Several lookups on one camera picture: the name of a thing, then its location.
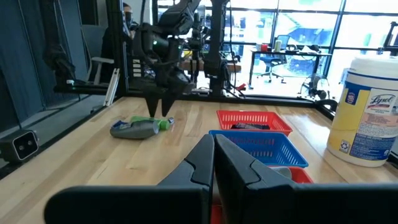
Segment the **disinfecting wipes canister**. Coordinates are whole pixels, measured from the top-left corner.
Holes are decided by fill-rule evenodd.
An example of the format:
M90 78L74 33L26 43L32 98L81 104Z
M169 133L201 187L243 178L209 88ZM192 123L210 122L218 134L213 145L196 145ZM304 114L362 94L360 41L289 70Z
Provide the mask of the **disinfecting wipes canister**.
M398 136L398 58L356 57L348 70L328 150L366 167L383 165Z

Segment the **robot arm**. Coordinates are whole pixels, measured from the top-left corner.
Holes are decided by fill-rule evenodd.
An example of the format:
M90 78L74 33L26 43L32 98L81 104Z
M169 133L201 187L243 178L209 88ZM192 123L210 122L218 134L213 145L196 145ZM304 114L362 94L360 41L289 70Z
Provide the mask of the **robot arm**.
M224 85L225 65L219 55L224 39L225 7L229 0L212 0L213 7L222 12L213 13L209 58L205 58L205 73L211 75L210 81ZM151 117L155 116L159 99L162 99L162 115L166 116L174 101L182 93L190 93L195 86L184 72L178 68L183 50L183 40L175 38L184 35L194 25L194 12L200 0L181 0L168 8L160 17L158 24L152 26L143 23L134 36L134 55L145 61L155 71L155 82L140 85L146 95L146 102Z

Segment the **chair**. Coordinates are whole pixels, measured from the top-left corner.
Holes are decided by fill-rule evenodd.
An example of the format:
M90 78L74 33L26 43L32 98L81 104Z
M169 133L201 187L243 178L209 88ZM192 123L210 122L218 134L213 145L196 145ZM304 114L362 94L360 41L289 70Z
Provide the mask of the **chair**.
M89 81L91 73L95 73L94 84L100 83L101 69L103 63L113 64L113 59L101 58L102 38L106 28L94 25L81 25L83 40L86 44L90 67L87 72L86 80Z
M280 46L280 49L285 50L287 48L287 44L289 43L289 39L290 39L289 35L279 35L275 41L281 40L282 44ZM272 82L272 78L271 78L272 76L276 76L277 78L281 77L282 78L281 83L285 83L284 77L272 72L272 68L274 68L275 66L278 66L278 65L287 64L286 55L266 55L265 57L260 57L260 60L263 61L267 65L267 70L268 70L268 72L266 70L266 72L264 74L261 74L260 76L269 75L268 82Z

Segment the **wooden table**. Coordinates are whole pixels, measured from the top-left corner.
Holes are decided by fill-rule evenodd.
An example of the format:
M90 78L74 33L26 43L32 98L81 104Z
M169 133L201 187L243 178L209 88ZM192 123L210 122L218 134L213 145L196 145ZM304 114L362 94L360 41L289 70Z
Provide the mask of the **wooden table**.
M0 223L43 223L46 201L74 185L154 185L168 175L211 129L216 110L275 111L293 128L289 139L310 164L318 183L396 182L390 164L365 168L348 164L326 149L331 121L310 108L176 101L175 126L145 141L109 135L118 119L148 116L141 98L122 98L0 181Z

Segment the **red basket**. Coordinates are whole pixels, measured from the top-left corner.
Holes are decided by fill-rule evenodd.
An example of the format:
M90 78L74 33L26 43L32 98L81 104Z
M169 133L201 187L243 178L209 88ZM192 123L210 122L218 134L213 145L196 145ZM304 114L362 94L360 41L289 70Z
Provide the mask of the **red basket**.
M268 125L269 130L235 129L235 131L269 131L284 133L288 136L293 130L275 112L267 111L227 111L218 110L218 121L222 130L230 130L237 123Z
M289 167L292 172L292 180L298 184L313 184L311 178L301 167ZM223 208L221 205L211 206L211 224L223 223Z
M312 179L301 167L289 167L292 172L292 180L298 184L313 184Z

